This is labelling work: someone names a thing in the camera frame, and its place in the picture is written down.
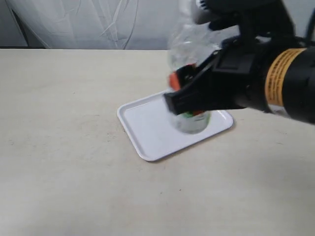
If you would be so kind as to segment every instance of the white tray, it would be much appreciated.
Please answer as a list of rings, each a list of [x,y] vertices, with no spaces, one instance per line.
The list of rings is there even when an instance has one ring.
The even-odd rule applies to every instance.
[[[233,117],[226,111],[214,111],[210,124],[199,134],[185,134],[169,121],[163,98],[165,91],[122,105],[117,115],[139,156],[157,161],[215,134],[229,129]]]

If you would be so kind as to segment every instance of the plastic bottle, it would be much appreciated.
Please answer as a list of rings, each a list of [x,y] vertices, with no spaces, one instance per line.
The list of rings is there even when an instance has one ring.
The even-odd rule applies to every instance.
[[[169,65],[172,71],[187,64],[201,64],[213,51],[220,49],[216,32],[208,25],[196,25],[191,17],[191,0],[179,1],[180,17],[169,40]],[[197,116],[191,113],[170,115],[173,126],[184,133],[196,134],[207,128],[210,112]]]

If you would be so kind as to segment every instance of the beige tabletop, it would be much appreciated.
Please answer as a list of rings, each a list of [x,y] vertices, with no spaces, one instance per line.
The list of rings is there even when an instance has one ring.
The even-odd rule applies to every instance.
[[[116,116],[166,52],[0,50],[1,236],[313,236],[315,130],[253,110],[158,163]]]

